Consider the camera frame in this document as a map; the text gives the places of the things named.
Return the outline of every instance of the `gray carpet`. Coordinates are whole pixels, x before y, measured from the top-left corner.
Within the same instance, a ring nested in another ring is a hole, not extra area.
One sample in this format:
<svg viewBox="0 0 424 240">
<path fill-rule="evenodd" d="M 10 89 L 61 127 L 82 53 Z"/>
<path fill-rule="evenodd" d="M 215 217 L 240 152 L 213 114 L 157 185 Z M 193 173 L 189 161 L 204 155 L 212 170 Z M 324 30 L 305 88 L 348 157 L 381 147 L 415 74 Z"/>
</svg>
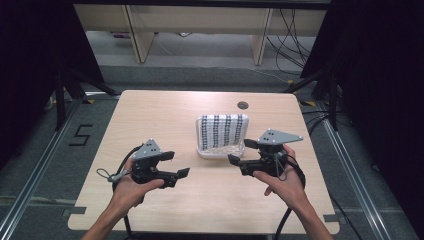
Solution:
<svg viewBox="0 0 424 240">
<path fill-rule="evenodd" d="M 288 84 L 284 82 L 285 80 L 298 81 L 298 76 L 279 71 L 264 71 L 264 74 L 245 69 L 102 67 L 101 70 L 107 85 L 118 91 L 160 89 L 280 92 L 288 87 Z M 313 85 L 310 84 L 310 86 L 302 88 L 296 93 L 299 101 L 312 100 L 310 93 Z M 96 90 L 88 85 L 84 85 L 84 88 L 87 91 Z M 67 227 L 68 211 L 78 198 L 79 191 L 116 104 L 117 100 L 95 100 L 92 104 L 81 104 L 78 107 L 48 170 L 35 191 L 35 198 L 27 207 L 11 239 L 78 239 L 82 236 L 82 231 L 72 231 Z M 301 110 L 305 112 L 305 122 L 318 116 L 318 113 L 306 114 L 306 112 L 316 111 L 317 108 L 314 106 L 302 105 Z M 20 148 L 20 155 L 11 159 L 7 166 L 2 169 L 0 174 L 0 214 L 2 216 L 7 213 L 13 197 L 16 197 L 23 188 L 26 179 L 53 135 L 56 124 L 55 114 L 53 108 L 38 120 L 36 127 L 28 135 L 27 141 Z M 338 114 L 337 119 L 339 121 L 339 134 L 354 160 L 362 180 L 369 189 L 372 199 L 381 211 L 393 239 L 418 239 L 384 179 L 380 173 L 370 167 L 373 161 L 370 159 L 354 126 L 350 125 L 348 117 Z M 70 146 L 70 144 L 83 142 L 84 139 L 74 137 L 81 124 L 92 125 L 83 128 L 80 132 L 90 135 L 90 138 L 85 146 Z M 362 238 L 376 239 L 322 124 L 317 125 L 311 138 L 328 191 L 345 210 Z M 341 226 L 341 230 L 335 235 L 335 238 L 358 239 L 341 211 L 335 204 L 334 207 L 340 218 Z M 124 239 L 125 237 L 125 232 L 113 232 L 108 239 Z M 266 238 L 265 236 L 146 233 L 142 239 L 256 240 Z M 282 239 L 307 238 L 304 235 L 284 235 Z"/>
</svg>

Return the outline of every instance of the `person's right hand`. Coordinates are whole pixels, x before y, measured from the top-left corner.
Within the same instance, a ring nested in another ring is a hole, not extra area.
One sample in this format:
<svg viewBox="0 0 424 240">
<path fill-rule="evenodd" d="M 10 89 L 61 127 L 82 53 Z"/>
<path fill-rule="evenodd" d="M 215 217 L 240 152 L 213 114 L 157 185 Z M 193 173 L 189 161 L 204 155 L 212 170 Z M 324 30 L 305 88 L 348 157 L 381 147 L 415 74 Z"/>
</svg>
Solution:
<svg viewBox="0 0 424 240">
<path fill-rule="evenodd" d="M 292 157 L 288 157 L 288 160 L 294 162 L 294 159 L 296 159 L 295 151 L 285 144 L 283 147 L 287 152 L 287 155 Z M 268 184 L 264 193 L 265 196 L 274 192 L 287 204 L 289 208 L 293 210 L 300 208 L 304 203 L 308 203 L 308 199 L 299 176 L 294 171 L 293 167 L 288 164 L 286 164 L 285 171 L 280 176 L 280 179 L 285 179 L 284 181 L 281 181 L 277 177 L 272 177 L 262 171 L 253 172 L 253 176 Z"/>
</svg>

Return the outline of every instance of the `light wood tabletop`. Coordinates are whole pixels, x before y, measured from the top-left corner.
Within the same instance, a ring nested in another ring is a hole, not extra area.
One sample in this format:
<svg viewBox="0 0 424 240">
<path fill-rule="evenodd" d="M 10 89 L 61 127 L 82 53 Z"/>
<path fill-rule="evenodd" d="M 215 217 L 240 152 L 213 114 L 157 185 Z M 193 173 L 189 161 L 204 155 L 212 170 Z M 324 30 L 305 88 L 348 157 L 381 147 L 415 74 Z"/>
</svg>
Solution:
<svg viewBox="0 0 424 240">
<path fill-rule="evenodd" d="M 239 102 L 248 104 L 240 109 Z M 306 193 L 318 215 L 335 216 L 320 166 L 297 99 L 292 94 L 246 92 L 124 91 L 115 108 L 68 226 L 87 230 L 106 208 L 111 183 L 96 170 L 114 173 L 134 147 L 153 138 L 162 151 L 174 151 L 171 161 L 159 162 L 160 171 L 190 168 L 174 188 L 147 193 L 143 204 L 129 212 L 133 231 L 169 233 L 273 234 L 287 206 L 276 195 L 263 195 L 266 185 L 225 159 L 203 159 L 197 154 L 196 119 L 202 114 L 246 114 L 246 138 L 258 139 L 268 128 L 303 136 L 289 143 L 306 176 Z M 246 148 L 241 160 L 257 160 L 257 150 Z M 338 222 L 325 222 L 330 233 Z M 120 221 L 114 230 L 125 230 Z M 292 213 L 282 233 L 305 231 Z"/>
</svg>

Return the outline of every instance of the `desk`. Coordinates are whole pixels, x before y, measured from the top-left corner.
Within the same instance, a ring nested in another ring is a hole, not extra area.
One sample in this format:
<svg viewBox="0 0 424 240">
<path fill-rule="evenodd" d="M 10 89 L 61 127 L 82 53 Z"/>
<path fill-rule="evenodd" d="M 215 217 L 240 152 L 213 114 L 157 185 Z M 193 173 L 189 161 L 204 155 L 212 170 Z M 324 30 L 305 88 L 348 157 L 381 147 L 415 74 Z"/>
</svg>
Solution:
<svg viewBox="0 0 424 240">
<path fill-rule="evenodd" d="M 241 110 L 240 101 L 249 107 Z M 290 143 L 306 175 L 306 192 L 320 218 L 334 216 L 327 188 L 294 95 L 274 93 L 125 91 L 116 106 L 72 214 L 73 230 L 88 229 L 107 206 L 111 184 L 96 173 L 115 172 L 135 146 L 154 138 L 163 151 L 175 151 L 172 161 L 160 162 L 161 171 L 190 167 L 175 188 L 158 189 L 129 213 L 134 231 L 171 233 L 273 234 L 287 207 L 277 195 L 263 196 L 266 185 L 242 176 L 228 160 L 205 160 L 196 152 L 195 120 L 202 114 L 244 113 L 249 116 L 246 138 L 257 139 L 267 128 L 304 136 Z M 246 149 L 242 160 L 258 159 Z M 338 222 L 326 222 L 332 234 Z M 114 230 L 125 230 L 123 221 Z M 291 214 L 283 233 L 305 233 Z"/>
</svg>

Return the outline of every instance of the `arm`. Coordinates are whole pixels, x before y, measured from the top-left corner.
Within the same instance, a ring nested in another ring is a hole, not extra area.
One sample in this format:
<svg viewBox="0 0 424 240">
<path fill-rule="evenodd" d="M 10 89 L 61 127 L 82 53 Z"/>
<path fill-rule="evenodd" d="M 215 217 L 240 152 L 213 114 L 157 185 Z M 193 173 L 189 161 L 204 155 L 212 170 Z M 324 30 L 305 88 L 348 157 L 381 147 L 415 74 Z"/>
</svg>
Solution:
<svg viewBox="0 0 424 240">
<path fill-rule="evenodd" d="M 295 158 L 295 152 L 291 148 L 284 145 L 284 149 L 288 155 Z M 255 171 L 253 176 L 268 184 L 265 196 L 268 196 L 271 192 L 276 193 L 296 213 L 310 239 L 333 239 L 309 202 L 302 182 L 294 169 L 287 165 L 283 174 L 287 174 L 285 181 L 261 171 Z"/>
<path fill-rule="evenodd" d="M 131 168 L 131 161 L 127 161 L 125 169 Z M 113 227 L 132 207 L 138 206 L 144 195 L 164 184 L 162 179 L 152 180 L 145 184 L 137 184 L 129 175 L 119 181 L 109 205 L 99 216 L 93 226 L 82 237 L 83 240 L 105 239 Z"/>
</svg>

